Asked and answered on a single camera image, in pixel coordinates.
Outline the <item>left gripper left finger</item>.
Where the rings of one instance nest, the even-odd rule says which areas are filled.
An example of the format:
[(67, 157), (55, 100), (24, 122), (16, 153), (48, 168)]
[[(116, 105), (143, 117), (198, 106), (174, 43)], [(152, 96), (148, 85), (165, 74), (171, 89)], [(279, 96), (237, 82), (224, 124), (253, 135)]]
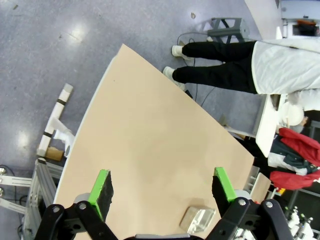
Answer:
[(73, 240), (87, 233), (92, 240), (116, 240), (106, 224), (113, 195), (111, 171), (102, 169), (91, 192), (78, 195), (70, 207), (51, 204), (46, 208), (35, 239)]

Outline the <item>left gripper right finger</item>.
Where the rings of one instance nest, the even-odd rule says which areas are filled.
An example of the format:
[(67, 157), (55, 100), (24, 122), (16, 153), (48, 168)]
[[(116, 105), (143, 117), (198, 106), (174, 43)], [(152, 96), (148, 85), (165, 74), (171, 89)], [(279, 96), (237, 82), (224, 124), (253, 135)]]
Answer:
[(221, 219), (206, 237), (208, 240), (235, 240), (239, 229), (250, 231), (255, 240), (290, 240), (290, 232), (280, 204), (274, 199), (255, 203), (237, 197), (223, 167), (216, 167), (211, 187)]

